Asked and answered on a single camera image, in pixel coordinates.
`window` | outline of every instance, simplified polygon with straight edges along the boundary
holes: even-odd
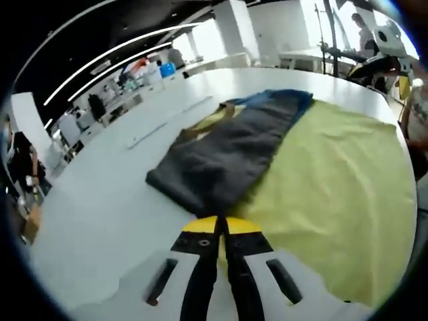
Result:
[[[195,54],[193,53],[186,33],[173,41],[173,47],[181,52],[183,60],[189,62],[195,59]]]
[[[306,28],[308,30],[309,35],[309,44],[311,47],[319,45],[321,42],[321,31],[322,36],[324,38],[324,42],[326,42],[330,47],[333,46],[332,40],[332,32],[330,28],[330,22],[328,20],[328,16],[325,10],[324,1],[323,0],[302,0],[302,9],[304,14],[304,19],[306,22]],[[320,14],[320,19],[318,20],[318,15],[315,11],[315,5],[317,6]],[[330,1],[330,5],[332,11],[335,11],[335,1]],[[346,38],[346,34],[340,28],[340,21],[337,19],[337,14],[335,16],[334,21],[334,30],[336,34],[336,44],[337,48],[345,49],[345,43],[348,42]]]
[[[346,2],[340,10],[337,11],[340,21],[343,24],[344,32],[349,41],[349,46],[352,49],[360,49],[360,28],[352,20],[352,15],[356,13],[353,3]]]
[[[216,60],[225,57],[226,50],[221,39],[217,22],[214,19],[193,28],[196,48],[204,60]]]

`person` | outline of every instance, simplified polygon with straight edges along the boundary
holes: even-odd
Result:
[[[181,69],[185,66],[185,61],[183,60],[183,56],[181,52],[174,47],[172,47],[168,52],[168,60],[175,65],[175,69]]]
[[[100,97],[90,94],[88,102],[92,116],[97,122],[101,122],[101,117],[103,117],[103,115],[106,113],[106,107],[102,103]]]
[[[369,42],[370,40],[374,40],[373,34],[359,13],[354,13],[352,15],[352,20],[354,20],[355,24],[360,28],[360,31],[359,31],[359,34],[360,34],[359,51],[360,52],[365,51],[367,42]]]
[[[41,204],[43,197],[38,195],[41,190],[46,196],[52,188],[46,179],[46,171],[37,158],[37,151],[22,132],[13,132],[10,117],[5,117],[3,139],[6,144],[6,162],[13,182],[18,182],[28,208]]]
[[[406,138],[407,147],[412,160],[416,181],[428,172],[428,73],[424,72],[418,60],[409,56],[415,73],[410,96],[407,98],[401,130]]]

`black slot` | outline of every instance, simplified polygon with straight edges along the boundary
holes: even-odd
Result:
[[[165,286],[169,280],[169,277],[171,276],[176,266],[177,266],[177,260],[167,259],[163,267],[162,273],[159,275],[158,279],[153,285],[152,290],[149,292],[147,299],[145,300],[146,303],[150,304],[151,306],[157,306],[158,304],[157,299],[165,289]]]
[[[297,288],[297,285],[294,283],[292,277],[281,262],[277,259],[271,259],[266,262],[266,265],[272,272],[282,294],[285,295],[293,304],[297,304],[302,301],[303,297]]]

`blue cloth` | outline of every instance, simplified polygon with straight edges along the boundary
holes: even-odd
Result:
[[[235,98],[228,100],[228,102],[234,105],[245,105],[246,108],[257,108],[264,104],[277,105],[281,100],[297,98],[300,101],[298,106],[298,112],[294,115],[292,124],[297,123],[299,119],[304,115],[305,111],[309,109],[312,103],[312,94],[309,92],[303,92],[294,89],[281,89],[281,90],[265,90],[257,94],[245,97]]]

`desk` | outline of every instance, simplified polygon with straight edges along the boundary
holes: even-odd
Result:
[[[289,69],[293,70],[296,67],[296,62],[298,60],[307,60],[314,62],[313,68],[316,71],[320,64],[322,63],[322,52],[320,48],[306,49],[306,50],[293,50],[285,51],[279,54],[280,60],[291,60]],[[346,68],[351,68],[356,65],[351,59],[348,58],[339,58],[339,64],[343,65]],[[326,53],[326,63],[332,64],[333,59],[330,54]]]
[[[44,201],[41,228],[32,247],[33,266],[39,280],[66,310],[111,296],[123,275],[153,251],[171,248],[182,227],[193,219],[144,181],[180,130],[212,113],[219,102],[267,88],[306,90],[315,99],[345,110],[396,122],[387,102],[376,92],[297,70],[211,70],[151,96],[97,135],[58,177]],[[213,98],[180,114],[207,96]],[[126,148],[133,135],[150,132],[171,115],[178,115],[175,121],[134,148]],[[413,179],[398,126],[397,138],[409,164],[409,179]],[[414,200],[415,216],[409,224],[415,226],[415,190]],[[208,320],[233,320],[231,295],[221,292],[227,288],[219,274]]]

